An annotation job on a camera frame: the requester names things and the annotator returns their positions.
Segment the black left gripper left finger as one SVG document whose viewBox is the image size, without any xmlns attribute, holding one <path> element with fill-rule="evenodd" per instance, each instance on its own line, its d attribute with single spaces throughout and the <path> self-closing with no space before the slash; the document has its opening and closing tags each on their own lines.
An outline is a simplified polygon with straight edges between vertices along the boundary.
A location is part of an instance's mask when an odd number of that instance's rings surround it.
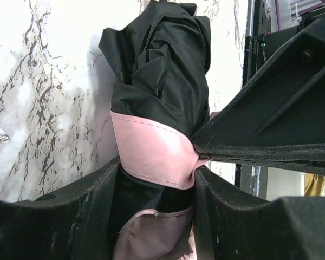
<svg viewBox="0 0 325 260">
<path fill-rule="evenodd" d="M 111 259 L 118 157 L 37 200 L 0 200 L 0 259 Z"/>
</svg>

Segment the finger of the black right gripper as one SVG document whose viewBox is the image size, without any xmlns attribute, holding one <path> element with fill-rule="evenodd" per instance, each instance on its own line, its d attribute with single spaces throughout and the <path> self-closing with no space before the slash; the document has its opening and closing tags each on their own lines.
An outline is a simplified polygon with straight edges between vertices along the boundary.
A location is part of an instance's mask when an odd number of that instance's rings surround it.
<svg viewBox="0 0 325 260">
<path fill-rule="evenodd" d="M 192 142 L 204 158 L 325 171 L 325 19 L 282 45 Z"/>
</svg>

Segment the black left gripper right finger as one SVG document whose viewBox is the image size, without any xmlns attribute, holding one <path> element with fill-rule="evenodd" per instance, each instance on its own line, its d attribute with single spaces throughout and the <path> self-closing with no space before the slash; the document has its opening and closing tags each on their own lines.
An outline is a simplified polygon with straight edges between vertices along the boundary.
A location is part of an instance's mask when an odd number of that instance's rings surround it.
<svg viewBox="0 0 325 260">
<path fill-rule="evenodd" d="M 325 259 L 325 197 L 266 201 L 205 166 L 195 179 L 198 259 Z"/>
</svg>

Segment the pink folding umbrella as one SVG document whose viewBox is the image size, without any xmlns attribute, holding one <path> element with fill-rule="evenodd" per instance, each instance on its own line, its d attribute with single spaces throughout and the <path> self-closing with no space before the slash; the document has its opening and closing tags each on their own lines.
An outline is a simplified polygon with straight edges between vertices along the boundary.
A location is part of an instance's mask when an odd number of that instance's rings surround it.
<svg viewBox="0 0 325 260">
<path fill-rule="evenodd" d="M 113 259 L 191 259 L 191 137 L 210 117 L 211 28 L 194 3 L 150 1 L 99 49 L 115 74 L 110 116 L 120 164 L 108 223 Z"/>
</svg>

